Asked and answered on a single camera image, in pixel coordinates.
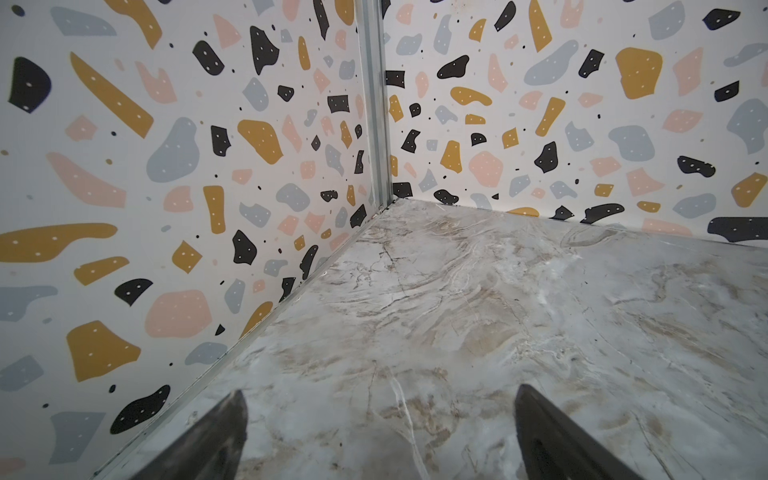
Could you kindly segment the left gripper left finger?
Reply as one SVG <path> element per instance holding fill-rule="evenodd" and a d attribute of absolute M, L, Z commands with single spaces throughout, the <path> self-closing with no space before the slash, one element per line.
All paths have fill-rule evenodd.
<path fill-rule="evenodd" d="M 245 396 L 234 390 L 132 479 L 234 479 L 247 441 L 247 425 Z"/>

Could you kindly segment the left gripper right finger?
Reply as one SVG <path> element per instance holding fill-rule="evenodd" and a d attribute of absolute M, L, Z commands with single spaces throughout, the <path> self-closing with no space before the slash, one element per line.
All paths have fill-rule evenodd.
<path fill-rule="evenodd" d="M 514 407 L 530 479 L 641 479 L 533 386 L 519 386 Z"/>

